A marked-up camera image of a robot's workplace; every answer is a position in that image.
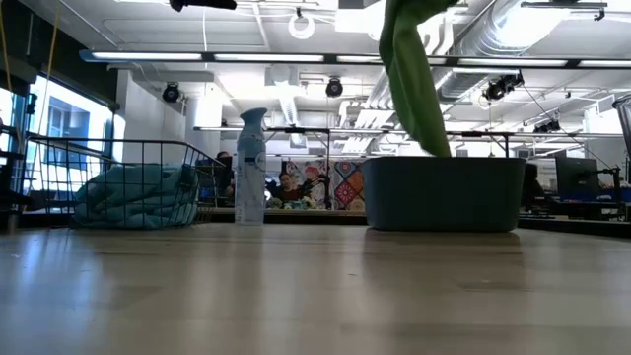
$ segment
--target computer monitor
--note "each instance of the computer monitor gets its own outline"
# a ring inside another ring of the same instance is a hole
[[[562,200],[594,201],[598,197],[598,165],[594,159],[556,158],[559,197]]]

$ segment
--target patterned artwork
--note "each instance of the patterned artwork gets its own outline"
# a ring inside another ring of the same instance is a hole
[[[358,161],[331,162],[331,191],[333,209],[364,211],[364,181],[362,163]]]
[[[296,187],[303,186],[308,180],[326,176],[326,161],[287,162],[287,174],[292,177]],[[326,187],[323,183],[316,183],[309,190],[309,197],[315,201],[319,209],[325,208]]]
[[[364,181],[361,161],[330,162],[329,198],[334,210],[364,211]],[[310,178],[326,175],[326,161],[287,162],[286,172],[296,186],[303,185]],[[326,188],[323,184],[311,190],[311,198],[317,208],[325,207]]]

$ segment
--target window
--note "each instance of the window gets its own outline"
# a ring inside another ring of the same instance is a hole
[[[48,137],[77,139],[56,145],[29,143],[27,178],[33,180],[25,181],[24,189],[49,189],[57,194],[76,191],[104,167],[103,161],[92,155],[111,154],[105,151],[104,142],[99,141],[111,135],[111,129],[106,129],[111,126],[111,112],[106,106],[52,81],[46,89],[43,77],[37,77],[31,85],[31,93],[38,99],[28,131]]]
[[[3,125],[12,125],[13,123],[13,97],[8,90],[0,89],[0,119]],[[9,135],[0,134],[0,150],[6,152],[9,150]]]

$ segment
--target hanging wire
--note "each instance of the hanging wire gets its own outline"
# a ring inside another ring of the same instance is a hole
[[[50,75],[52,74],[52,61],[54,58],[54,53],[55,53],[55,45],[57,44],[57,30],[59,29],[59,12],[61,10],[61,0],[57,1],[57,8],[55,10],[55,21],[52,27],[52,40],[50,42],[50,53],[48,55],[48,71],[46,73],[46,84],[44,86],[43,89],[43,105],[41,106],[41,115],[39,117],[39,125],[37,126],[37,132],[36,134],[40,134],[41,132],[41,124],[43,123],[43,114],[44,114],[44,107],[46,106],[46,99],[48,99],[48,101],[50,102],[50,99],[48,98],[48,84],[50,83]],[[37,153],[39,151],[39,146],[41,145],[41,143],[37,143],[35,144],[35,154],[34,154],[34,159],[37,159]],[[20,147],[20,152],[27,150],[28,147],[24,147],[24,149],[22,147]],[[33,188],[33,183],[29,183],[29,190],[27,191],[27,196],[31,193],[31,190]],[[26,210],[27,206],[25,205],[23,207],[23,211]]]
[[[207,8],[204,8],[204,13],[201,16],[201,30],[204,37],[204,51],[205,52],[208,51],[208,37],[206,34],[206,9]],[[208,70],[208,63],[204,63],[204,70]]]
[[[548,116],[548,118],[550,118],[551,120],[555,120],[553,116],[550,115],[550,113],[548,113],[547,110],[545,110],[545,108],[543,108],[543,106],[539,103],[539,101],[534,97],[534,95],[530,92],[530,90],[526,87],[526,85],[523,85],[524,90],[526,90],[526,92],[528,93],[528,95],[530,96],[530,98],[532,99],[532,101],[541,109],[541,111]],[[559,128],[561,129],[561,131],[565,134],[568,135],[568,137],[570,137],[575,143],[581,145],[583,147],[583,149],[585,149],[586,152],[588,152],[589,154],[591,154],[592,156],[594,156],[594,158],[596,158],[599,162],[601,162],[603,165],[605,165],[608,169],[611,169],[611,167],[609,166],[609,164],[607,164],[603,159],[601,159],[598,155],[594,154],[594,152],[592,152],[586,144],[579,142],[578,139],[576,139],[575,137],[571,136],[570,133],[568,133],[565,129],[563,129],[563,127],[561,127],[561,125],[559,124]]]
[[[2,1],[0,1],[0,35],[2,36],[2,55],[4,57],[4,69],[5,74],[7,75],[7,87],[9,88],[9,93],[12,94],[11,101],[15,95],[13,95],[13,85],[11,83],[11,67],[9,65],[9,52],[7,49],[7,35],[4,31],[4,13],[2,12]],[[9,116],[13,115],[13,105],[11,106],[11,112]],[[16,130],[16,139],[18,140],[18,151],[20,151],[20,147],[22,147],[22,134],[20,129]]]

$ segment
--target gray plastic bin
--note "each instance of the gray plastic bin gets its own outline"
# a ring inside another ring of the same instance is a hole
[[[511,231],[525,164],[511,158],[371,159],[362,166],[368,223],[391,231]]]

